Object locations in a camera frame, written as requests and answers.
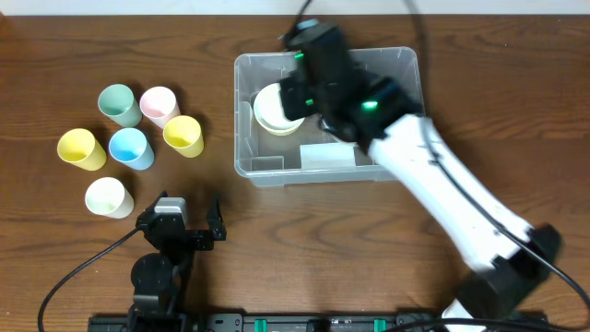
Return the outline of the yellow bowl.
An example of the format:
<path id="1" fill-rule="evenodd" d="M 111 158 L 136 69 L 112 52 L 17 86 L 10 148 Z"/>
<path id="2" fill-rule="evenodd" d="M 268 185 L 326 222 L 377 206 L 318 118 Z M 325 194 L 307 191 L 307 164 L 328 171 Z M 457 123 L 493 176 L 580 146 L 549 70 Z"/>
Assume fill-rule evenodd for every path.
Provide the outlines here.
<path id="1" fill-rule="evenodd" d="M 266 126 L 263 124 L 260 124 L 260 126 L 262 128 L 264 128 L 266 130 L 266 132 L 275 135 L 275 136 L 287 136 L 290 134 L 293 134 L 298 128 L 298 125 L 294 125 L 288 128 L 275 128 L 275 127 L 271 127 L 271 126 Z"/>

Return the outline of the clear plastic storage container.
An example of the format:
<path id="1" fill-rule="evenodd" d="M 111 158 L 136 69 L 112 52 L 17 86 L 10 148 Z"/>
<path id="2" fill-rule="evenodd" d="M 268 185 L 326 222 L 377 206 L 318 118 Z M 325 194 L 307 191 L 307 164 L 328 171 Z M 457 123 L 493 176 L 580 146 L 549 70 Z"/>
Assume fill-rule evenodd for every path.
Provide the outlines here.
<path id="1" fill-rule="evenodd" d="M 293 133 L 276 136 L 255 119 L 260 90 L 296 67 L 293 53 L 244 53 L 234 62 L 234 167 L 257 187 L 350 181 L 393 181 L 395 177 L 358 147 L 321 131 L 309 117 Z"/>

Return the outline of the white bowl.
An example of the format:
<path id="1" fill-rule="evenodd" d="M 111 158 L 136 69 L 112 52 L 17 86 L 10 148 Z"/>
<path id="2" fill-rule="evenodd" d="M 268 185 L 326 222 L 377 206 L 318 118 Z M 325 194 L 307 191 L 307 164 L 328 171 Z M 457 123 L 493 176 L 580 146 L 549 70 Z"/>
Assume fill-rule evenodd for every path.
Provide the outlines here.
<path id="1" fill-rule="evenodd" d="M 254 99 L 254 117 L 258 124 L 275 128 L 299 127 L 304 119 L 291 121 L 286 118 L 280 98 L 280 85 L 273 83 L 261 89 Z"/>

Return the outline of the beige bowl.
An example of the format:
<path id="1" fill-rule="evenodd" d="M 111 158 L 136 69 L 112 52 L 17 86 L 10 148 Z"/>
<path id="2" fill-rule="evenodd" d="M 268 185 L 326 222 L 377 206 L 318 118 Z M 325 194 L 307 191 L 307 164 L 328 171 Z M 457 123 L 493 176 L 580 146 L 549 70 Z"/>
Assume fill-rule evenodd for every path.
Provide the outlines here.
<path id="1" fill-rule="evenodd" d="M 329 122 L 326 119 L 320 120 L 320 127 L 324 132 L 326 132 L 328 135 L 330 135 L 336 142 L 347 144 L 352 147 L 357 146 L 356 141 L 352 140 L 347 135 L 345 135 L 342 131 L 336 129 L 334 126 L 329 124 Z"/>

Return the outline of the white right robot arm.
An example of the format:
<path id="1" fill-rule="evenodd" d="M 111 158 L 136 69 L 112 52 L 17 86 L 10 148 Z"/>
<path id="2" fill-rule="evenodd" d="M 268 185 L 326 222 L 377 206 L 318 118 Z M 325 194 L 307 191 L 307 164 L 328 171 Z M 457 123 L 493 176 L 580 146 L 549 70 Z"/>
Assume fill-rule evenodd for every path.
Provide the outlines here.
<path id="1" fill-rule="evenodd" d="M 325 132 L 356 143 L 432 214 L 469 266 L 444 316 L 509 317 L 548 278 L 559 233 L 531 226 L 492 195 L 443 142 L 419 99 L 353 60 L 336 24 L 297 23 L 283 42 L 296 62 L 280 82 L 285 116 L 318 115 Z"/>

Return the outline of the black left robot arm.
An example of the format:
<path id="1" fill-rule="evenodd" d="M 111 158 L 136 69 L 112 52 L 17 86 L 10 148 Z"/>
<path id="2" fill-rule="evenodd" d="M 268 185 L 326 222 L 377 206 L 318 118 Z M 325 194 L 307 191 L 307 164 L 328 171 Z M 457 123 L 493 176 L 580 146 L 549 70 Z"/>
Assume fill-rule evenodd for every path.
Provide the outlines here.
<path id="1" fill-rule="evenodd" d="M 207 227 L 187 228 L 186 201 L 166 192 L 137 218 L 136 226 L 157 250 L 140 257 L 132 267 L 134 304 L 129 312 L 129 331 L 200 331 L 199 314 L 183 309 L 185 293 L 197 252 L 211 251 L 227 238 L 218 196 L 206 213 Z"/>

